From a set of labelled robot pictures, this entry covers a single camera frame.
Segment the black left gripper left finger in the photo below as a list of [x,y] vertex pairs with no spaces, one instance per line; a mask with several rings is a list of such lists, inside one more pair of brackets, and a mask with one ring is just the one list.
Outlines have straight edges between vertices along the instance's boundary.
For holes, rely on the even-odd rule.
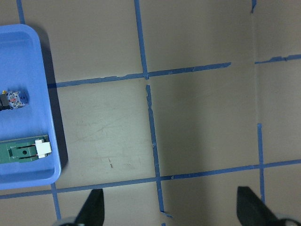
[[104,195],[103,189],[93,189],[74,224],[78,226],[102,226],[104,223]]

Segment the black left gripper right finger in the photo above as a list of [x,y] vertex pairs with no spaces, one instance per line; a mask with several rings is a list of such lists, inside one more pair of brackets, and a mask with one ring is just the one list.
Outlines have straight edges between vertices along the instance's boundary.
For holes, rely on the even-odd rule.
[[248,186],[237,189],[237,217],[242,226],[284,225]]

